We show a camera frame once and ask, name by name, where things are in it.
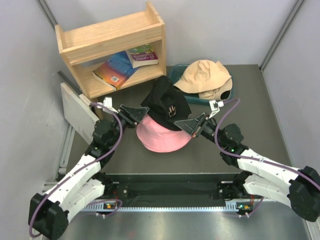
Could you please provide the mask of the black hat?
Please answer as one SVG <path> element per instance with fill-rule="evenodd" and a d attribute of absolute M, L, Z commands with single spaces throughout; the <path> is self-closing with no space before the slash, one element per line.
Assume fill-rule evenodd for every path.
<path fill-rule="evenodd" d="M 151 91 L 140 104 L 148 107 L 147 114 L 162 127 L 171 131 L 180 131 L 176 121 L 187 120 L 191 109 L 184 95 L 177 91 L 166 75 L 155 81 Z"/>

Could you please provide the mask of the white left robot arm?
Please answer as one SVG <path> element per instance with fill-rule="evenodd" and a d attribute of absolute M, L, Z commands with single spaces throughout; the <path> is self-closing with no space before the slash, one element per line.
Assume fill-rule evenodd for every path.
<path fill-rule="evenodd" d="M 43 235 L 50 240 L 59 239 L 82 209 L 99 197 L 106 199 L 113 194 L 113 185 L 100 171 L 115 153 L 124 131 L 135 128 L 149 108 L 131 108 L 122 104 L 115 111 L 107 107 L 103 109 L 113 116 L 113 121 L 96 121 L 92 142 L 78 163 L 51 189 L 31 198 L 30 237 Z"/>

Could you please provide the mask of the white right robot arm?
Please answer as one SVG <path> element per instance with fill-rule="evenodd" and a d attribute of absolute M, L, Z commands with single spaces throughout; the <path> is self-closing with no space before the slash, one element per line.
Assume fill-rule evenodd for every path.
<path fill-rule="evenodd" d="M 237 197 L 256 195 L 282 203 L 309 222 L 320 217 L 320 175 L 314 168 L 299 169 L 258 154 L 242 144 L 244 137 L 236 124 L 220 128 L 205 113 L 174 124 L 193 138 L 202 135 L 212 141 L 222 160 L 241 170 L 232 186 Z"/>

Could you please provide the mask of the pink bucket hat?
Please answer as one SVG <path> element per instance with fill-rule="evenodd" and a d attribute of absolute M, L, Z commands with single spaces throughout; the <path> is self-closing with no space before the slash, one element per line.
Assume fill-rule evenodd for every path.
<path fill-rule="evenodd" d="M 170 153 L 183 148 L 186 144 L 180 143 L 160 143 L 160 144 L 143 144 L 144 147 L 156 153 Z"/>
<path fill-rule="evenodd" d="M 137 125 L 136 134 L 142 144 L 185 144 L 191 141 L 184 131 L 169 130 L 156 123 L 150 116 L 146 115 Z"/>

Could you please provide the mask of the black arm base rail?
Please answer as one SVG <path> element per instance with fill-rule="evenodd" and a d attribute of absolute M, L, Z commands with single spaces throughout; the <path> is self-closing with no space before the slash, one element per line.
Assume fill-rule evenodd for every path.
<path fill-rule="evenodd" d="M 117 198 L 124 208 L 224 207 L 226 201 L 259 199 L 232 185 L 235 173 L 107 174 L 100 199 Z"/>

